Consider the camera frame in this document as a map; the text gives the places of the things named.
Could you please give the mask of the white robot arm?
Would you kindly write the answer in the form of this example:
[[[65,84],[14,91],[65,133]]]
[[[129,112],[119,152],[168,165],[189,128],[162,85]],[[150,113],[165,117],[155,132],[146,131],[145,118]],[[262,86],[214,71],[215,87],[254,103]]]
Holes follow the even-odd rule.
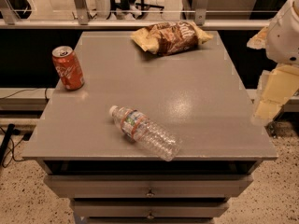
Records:
[[[251,122],[264,126],[299,90],[299,0],[287,0],[247,47],[265,49],[266,57],[277,64],[271,72],[262,72],[254,100]]]

